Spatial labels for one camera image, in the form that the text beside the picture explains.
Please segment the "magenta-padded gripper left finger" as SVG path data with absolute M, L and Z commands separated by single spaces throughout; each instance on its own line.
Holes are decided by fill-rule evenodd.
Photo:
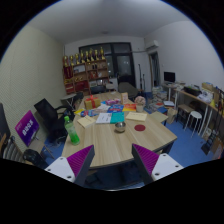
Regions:
M 46 171 L 83 186 L 94 156 L 94 146 L 90 145 L 67 158 L 59 157 L 46 168 Z

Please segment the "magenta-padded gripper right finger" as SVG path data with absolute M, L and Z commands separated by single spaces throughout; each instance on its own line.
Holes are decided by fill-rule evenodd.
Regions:
M 132 145 L 132 155 L 145 185 L 183 169 L 167 153 L 158 155 L 137 144 Z

